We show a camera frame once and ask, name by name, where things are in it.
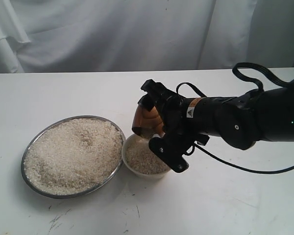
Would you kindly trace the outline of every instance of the stainless steel bowl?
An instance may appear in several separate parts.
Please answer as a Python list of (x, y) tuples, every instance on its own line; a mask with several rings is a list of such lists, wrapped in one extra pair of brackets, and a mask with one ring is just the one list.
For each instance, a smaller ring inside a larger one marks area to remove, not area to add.
[(26, 176), (26, 173), (25, 173), (25, 166), (24, 166), (24, 161), (25, 161), (25, 158), (27, 156), (27, 153), (31, 147), (31, 145), (37, 141), (47, 130), (51, 129), (51, 128), (54, 128), (58, 125), (60, 125), (61, 123), (64, 123), (64, 122), (67, 122), (67, 121), (70, 121), (72, 119), (77, 119), (77, 118), (82, 118), (82, 119), (85, 119), (85, 118), (88, 118), (88, 119), (97, 119), (97, 120), (102, 120), (102, 121), (108, 121), (110, 122), (113, 126), (115, 126), (115, 128), (120, 131), (120, 134), (121, 134), (121, 139), (122, 139), (122, 144), (124, 144), (125, 142), (125, 136), (124, 136), (124, 133), (122, 132), (122, 130), (120, 129), (120, 127), (118, 125), (116, 125), (115, 123), (113, 123), (112, 121), (108, 120), (108, 119), (105, 119), (103, 117), (97, 117), (97, 116), (75, 116), (75, 117), (69, 117), (69, 118), (66, 118), (66, 119), (63, 119), (61, 121), (58, 121), (50, 126), (48, 126), (46, 129), (44, 129), (43, 131), (41, 131), (30, 143), (29, 145), (27, 146), (24, 154), (23, 154), (23, 157), (22, 157), (22, 163), (21, 163), (21, 172), (22, 172), (22, 177), (24, 179), (24, 181), (26, 182), (26, 184), (32, 189), (34, 190), (35, 192), (43, 195), (43, 196), (46, 196), (46, 197), (50, 197), (50, 198), (56, 198), (56, 199), (68, 199), (68, 198), (74, 198), (74, 197), (79, 197), (79, 196), (83, 196), (83, 195), (86, 195), (88, 193), (91, 193), (97, 189), (99, 189), (100, 187), (104, 186), (109, 180), (112, 179), (113, 176), (115, 176), (115, 174), (118, 172), (118, 170), (121, 168), (121, 165), (123, 163), (122, 161), (122, 157), (121, 157), (121, 153), (120, 153), (120, 161), (117, 165), (117, 167), (114, 169), (114, 171), (103, 181), (103, 183), (99, 184), (99, 185), (95, 185), (85, 191), (82, 191), (82, 192), (79, 192), (79, 193), (74, 193), (74, 194), (68, 194), (68, 195), (55, 195), (55, 194), (50, 194), (50, 193), (47, 193), (47, 192), (44, 192), (44, 191), (41, 191), (39, 188), (35, 187), (31, 182), (30, 180), (28, 179), (28, 177)]

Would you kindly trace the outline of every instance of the white table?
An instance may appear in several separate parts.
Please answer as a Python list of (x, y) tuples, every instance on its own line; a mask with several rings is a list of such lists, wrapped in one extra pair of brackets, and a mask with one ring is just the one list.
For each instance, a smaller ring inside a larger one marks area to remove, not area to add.
[[(294, 68), (273, 71), (282, 79), (294, 78)], [(127, 137), (132, 134), (137, 101), (144, 94), (140, 86), (150, 78), (170, 89), (189, 81), (209, 96), (254, 88), (231, 70), (0, 74), (0, 235), (294, 235), (294, 171), (255, 175), (198, 150), (186, 157), (190, 168), (181, 174), (170, 172), (155, 183), (123, 166), (100, 190), (71, 200), (45, 198), (23, 182), (24, 149), (58, 120), (102, 116)], [(275, 88), (263, 81), (265, 89)], [(181, 92), (196, 97), (189, 88)], [(253, 169), (294, 165), (294, 143), (259, 142), (240, 151), (211, 138), (206, 149)]]

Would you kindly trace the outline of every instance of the white curtain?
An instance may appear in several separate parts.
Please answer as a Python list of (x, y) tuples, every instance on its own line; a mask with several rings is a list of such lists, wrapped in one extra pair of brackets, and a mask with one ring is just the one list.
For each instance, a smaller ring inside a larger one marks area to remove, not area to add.
[(294, 0), (0, 0), (0, 72), (294, 65)]

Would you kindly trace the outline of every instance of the uncooked rice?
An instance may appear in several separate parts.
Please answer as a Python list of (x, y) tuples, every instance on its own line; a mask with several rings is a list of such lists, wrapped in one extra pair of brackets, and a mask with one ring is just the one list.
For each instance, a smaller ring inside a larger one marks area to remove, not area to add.
[(137, 137), (128, 146), (126, 161), (131, 168), (143, 174), (158, 174), (170, 168), (148, 146), (148, 140)]
[(47, 130), (30, 147), (25, 174), (41, 191), (68, 195), (101, 184), (121, 159), (120, 132), (108, 121), (77, 118)]

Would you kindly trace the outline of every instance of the white bowl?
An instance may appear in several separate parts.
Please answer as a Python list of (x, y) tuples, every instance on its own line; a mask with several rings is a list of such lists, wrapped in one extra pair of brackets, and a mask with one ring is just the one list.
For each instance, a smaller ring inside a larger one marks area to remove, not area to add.
[(161, 178), (163, 178), (171, 169), (168, 169), (164, 172), (161, 172), (161, 173), (158, 173), (158, 174), (143, 174), (143, 173), (140, 173), (136, 170), (134, 170), (133, 168), (131, 168), (129, 166), (129, 164), (127, 163), (127, 160), (126, 160), (126, 151), (129, 147), (129, 145), (133, 142), (133, 141), (136, 141), (136, 140), (139, 140), (141, 139), (141, 137), (137, 136), (136, 134), (133, 134), (131, 135), (129, 138), (127, 138), (123, 144), (123, 147), (122, 147), (122, 160), (124, 162), (124, 164), (126, 165), (126, 167), (132, 171), (135, 175), (137, 175), (138, 177), (140, 178), (143, 178), (143, 179), (148, 179), (148, 180), (159, 180)]

